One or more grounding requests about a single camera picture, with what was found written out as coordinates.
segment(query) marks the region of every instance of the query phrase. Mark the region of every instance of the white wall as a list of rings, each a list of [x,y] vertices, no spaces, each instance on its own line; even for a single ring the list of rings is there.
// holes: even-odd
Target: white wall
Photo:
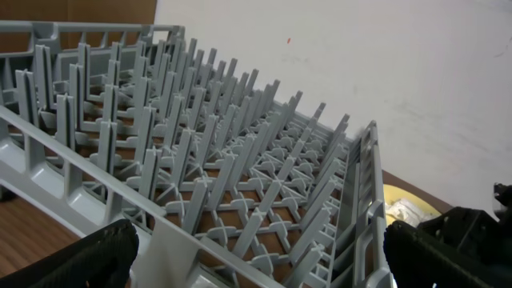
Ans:
[[[218,48],[215,65],[237,58],[237,76],[258,68],[260,88],[280,79],[280,102],[302,90],[306,115],[327,102],[328,126],[377,120],[383,169],[490,210],[493,183],[512,183],[512,4],[497,1],[159,0],[155,22]]]

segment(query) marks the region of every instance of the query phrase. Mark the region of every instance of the brown surface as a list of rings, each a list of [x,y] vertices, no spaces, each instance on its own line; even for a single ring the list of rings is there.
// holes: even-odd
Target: brown surface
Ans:
[[[2,0],[1,20],[57,22],[143,23],[154,22],[157,0]],[[76,48],[79,34],[62,34],[63,48]],[[109,34],[109,42],[118,41],[120,34]],[[126,42],[134,43],[137,35],[128,34]],[[86,40],[99,46],[100,33],[90,33]],[[27,34],[0,34],[0,53],[26,51]]]
[[[0,202],[0,277],[79,240],[20,197]]]

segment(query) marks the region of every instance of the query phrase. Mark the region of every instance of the dishwasher rack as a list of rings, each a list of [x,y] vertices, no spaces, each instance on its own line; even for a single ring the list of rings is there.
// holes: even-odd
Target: dishwasher rack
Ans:
[[[0,185],[80,236],[131,220],[132,287],[391,287],[375,122],[346,138],[347,114],[332,131],[325,103],[275,102],[279,80],[214,66],[182,26],[0,22],[20,32],[27,51],[0,54]]]

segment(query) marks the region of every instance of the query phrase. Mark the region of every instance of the yellow object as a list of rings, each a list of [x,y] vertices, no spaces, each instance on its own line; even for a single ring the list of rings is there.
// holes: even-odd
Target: yellow object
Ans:
[[[433,208],[429,203],[423,201],[420,197],[413,195],[410,192],[405,191],[391,185],[384,185],[384,201],[387,205],[393,205],[397,200],[405,198],[416,205],[417,208],[426,213],[432,213],[434,216],[439,216],[441,213]],[[386,215],[387,225],[393,223],[396,219],[393,216]]]

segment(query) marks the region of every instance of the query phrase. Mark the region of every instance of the dish rack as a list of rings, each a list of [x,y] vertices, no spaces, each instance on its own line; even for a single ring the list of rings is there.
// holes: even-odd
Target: dish rack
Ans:
[[[351,140],[345,114],[332,131],[325,103],[308,118],[301,91],[275,102],[279,80],[261,90],[237,59],[215,66],[183,26],[0,33],[29,35],[0,54],[0,185],[80,236],[131,220],[132,287],[391,287],[375,122]]]

